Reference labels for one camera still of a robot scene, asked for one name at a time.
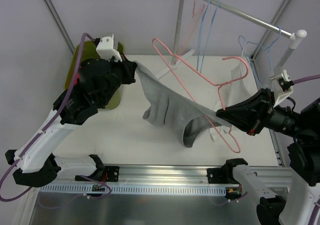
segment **gray cloth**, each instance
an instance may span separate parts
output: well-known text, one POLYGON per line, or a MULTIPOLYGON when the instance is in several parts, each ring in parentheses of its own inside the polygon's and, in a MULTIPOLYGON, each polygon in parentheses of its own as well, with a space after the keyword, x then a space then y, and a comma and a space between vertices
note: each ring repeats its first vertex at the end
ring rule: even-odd
POLYGON ((138 66, 135 71, 144 95, 151 104, 143 119, 156 127, 168 127, 183 146, 191 148, 197 136, 212 127, 205 115, 216 127, 231 126, 217 117, 216 112, 166 87, 145 66, 136 63, 138 66))

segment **white panel wall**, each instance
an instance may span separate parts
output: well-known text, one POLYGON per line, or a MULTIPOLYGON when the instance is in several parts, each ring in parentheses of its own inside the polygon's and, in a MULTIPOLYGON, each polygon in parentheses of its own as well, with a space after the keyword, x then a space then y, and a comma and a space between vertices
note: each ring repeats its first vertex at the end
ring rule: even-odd
MULTIPOLYGON (((43 123, 63 90, 72 57, 42 0, 0 0, 0 7, 2 176, 9 167, 5 152, 19 149, 43 123)), ((1 194, 11 198, 23 189, 10 175, 1 194)), ((12 224, 18 204, 0 202, 2 225, 12 224)))
MULTIPOLYGON (((194 0, 185 0, 182 35, 192 16, 194 0)), ((269 22, 282 0, 221 0, 269 22)), ((127 54, 156 54, 151 41, 160 38, 173 47, 179 0, 52 0, 72 41, 84 32, 93 36, 114 33, 126 46, 127 54)), ((215 7, 210 6, 204 21, 203 43, 215 7)), ((196 49, 198 31, 190 43, 196 49)), ((219 10, 212 31, 208 55, 235 55, 241 52, 238 36, 258 42, 264 29, 226 11, 219 10)))
MULTIPOLYGON (((297 31, 305 29, 307 37, 302 41, 299 47, 293 52, 284 68, 289 72, 292 80, 320 74, 320 61, 318 58, 320 47, 320 0, 292 0, 292 3, 285 11, 279 25, 287 31, 297 31)), ((285 38, 279 39, 274 44, 270 55, 274 66, 277 64, 284 51, 289 45, 289 40, 285 38)), ((264 80, 269 79, 269 63, 265 53, 261 53, 256 59, 256 66, 259 75, 264 80)), ((294 86, 292 98, 296 101, 296 111, 300 112, 308 104, 320 97, 320 79, 309 82, 300 83, 294 86)), ((283 147, 290 145, 293 140, 288 136, 280 134, 283 147)))

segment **metal frame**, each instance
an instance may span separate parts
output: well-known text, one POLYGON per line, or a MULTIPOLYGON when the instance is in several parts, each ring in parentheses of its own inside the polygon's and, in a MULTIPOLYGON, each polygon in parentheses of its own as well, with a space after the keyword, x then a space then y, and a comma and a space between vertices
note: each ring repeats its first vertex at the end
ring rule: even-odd
MULTIPOLYGON (((182 13, 183 13, 183 9, 184 9, 184 1, 185 0, 180 0, 179 3, 179 8, 178 8, 178 17, 177 17, 177 21, 176 21, 176 28, 175 28, 175 35, 174 35, 174 43, 173 43, 173 53, 177 54, 178 51, 178 47, 179 47, 179 38, 180 38, 180 29, 181 29, 181 19, 182 19, 182 13)), ((265 22, 263 20, 260 20, 254 16, 249 15, 248 13, 245 13, 235 7, 232 7, 230 5, 227 5, 223 2, 220 2, 218 0, 202 0, 205 1, 207 3, 210 3, 211 5, 214 6, 218 6, 219 4, 219 8, 234 14, 240 18, 243 18, 249 22, 252 22, 254 24, 259 25, 260 27, 266 28, 267 30, 271 31, 271 32, 275 32, 275 33, 279 33, 280 35, 291 40, 291 43, 288 47, 288 49, 285 51, 285 53, 283 54, 282 58, 280 59, 280 61, 278 62, 278 64, 275 67, 275 72, 278 74, 283 65, 286 63, 286 61, 288 60, 288 58, 290 57, 290 55, 292 54, 292 52, 298 47, 298 45, 300 44, 300 42, 307 36, 307 32, 305 30, 298 30, 296 33, 290 33, 288 31, 285 31, 283 29, 280 29, 268 22, 265 22)), ((282 3, 282 5, 280 6, 280 8, 278 9, 276 15, 274 16, 274 21, 276 21, 277 19, 279 19, 280 15, 283 13, 284 9, 286 8, 286 6, 288 5, 290 0, 284 0, 282 3)), ((172 56, 172 61, 171 64, 173 65, 175 61, 175 57, 172 56)))
POLYGON ((43 0, 46 7, 48 8, 56 26, 58 27, 61 35, 63 36, 63 39, 66 43, 66 45, 68 46, 69 50, 71 51, 72 54, 75 53, 75 46, 73 44, 73 42, 71 41, 69 34, 67 33, 64 24, 62 23, 59 14, 57 13, 54 4, 52 3, 51 0, 43 0))
MULTIPOLYGON (((276 25, 278 23, 278 21, 280 20, 280 18, 282 17, 282 15, 284 14, 284 11, 286 10, 286 8, 288 7, 288 5, 290 4, 292 0, 283 0, 281 5, 279 6, 279 8, 277 9, 277 11, 275 12, 273 18, 271 19, 270 24, 271 25, 276 25)), ((267 41, 267 39, 271 36, 271 31, 270 30, 266 30, 262 36, 262 38, 259 41, 259 44, 261 44, 262 46, 265 45, 265 42, 267 41)), ((259 45, 256 46, 253 54, 252 54, 252 59, 255 60, 256 57, 258 56, 259 52, 261 51, 261 47, 259 45)))

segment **white table surface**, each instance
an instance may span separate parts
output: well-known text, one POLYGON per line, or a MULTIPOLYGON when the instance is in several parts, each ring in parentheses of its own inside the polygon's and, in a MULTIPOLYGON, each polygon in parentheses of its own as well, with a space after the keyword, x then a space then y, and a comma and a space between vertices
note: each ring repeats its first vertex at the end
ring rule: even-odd
MULTIPOLYGON (((127 57, 131 61, 139 61, 155 75, 167 67, 159 56, 127 57)), ((221 58, 207 56, 204 60, 202 73, 216 83, 229 80, 230 71, 239 63, 234 59, 222 61, 221 58)), ((197 57, 190 57, 187 61, 195 66, 197 57)), ((199 104, 214 108, 219 100, 217 87, 204 81, 184 64, 180 64, 176 72, 199 104)), ((250 86, 257 87, 251 71, 245 79, 250 86)), ((160 81, 188 97, 173 74, 167 74, 160 81)), ((226 98, 228 88, 224 87, 221 91, 226 98)), ((136 83, 123 86, 121 103, 116 109, 100 110, 71 133, 54 154, 64 157, 97 154, 106 164, 220 166, 227 159, 244 158, 250 166, 278 166, 268 129, 263 129, 256 136, 233 130, 241 153, 230 151, 221 139, 213 142, 208 130, 198 136, 192 148, 186 148, 170 130, 154 127, 142 119, 149 106, 136 75, 136 83)), ((226 134, 224 137, 237 150, 230 136, 226 134)))

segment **olive green container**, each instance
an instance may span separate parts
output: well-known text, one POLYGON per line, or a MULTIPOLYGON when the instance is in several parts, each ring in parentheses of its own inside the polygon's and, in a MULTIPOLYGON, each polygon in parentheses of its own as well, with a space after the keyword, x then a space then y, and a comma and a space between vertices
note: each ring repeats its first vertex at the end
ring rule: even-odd
MULTIPOLYGON (((73 58, 71 61, 71 65, 69 68, 69 72, 68 75, 66 77, 65 80, 65 84, 64 84, 64 89, 68 89, 69 84, 71 82, 72 79, 72 75, 73 75, 73 71, 75 69, 76 66, 76 60, 77 60, 77 56, 78 56, 78 50, 79 50, 79 45, 75 48, 75 52, 73 54, 73 58)), ((122 43, 118 43, 118 49, 119 52, 123 52, 124 51, 124 46, 122 43)), ((82 52, 82 56, 81 56, 81 63, 87 59, 99 59, 100 56, 96 51, 96 46, 92 41, 85 41, 84 42, 84 47, 83 47, 83 52, 82 52)), ((115 109, 116 107, 119 106, 120 102, 121 102, 121 96, 122 96, 122 86, 120 86, 120 88, 114 93, 113 97, 110 99, 109 103, 107 106, 105 106, 105 109, 115 109)))

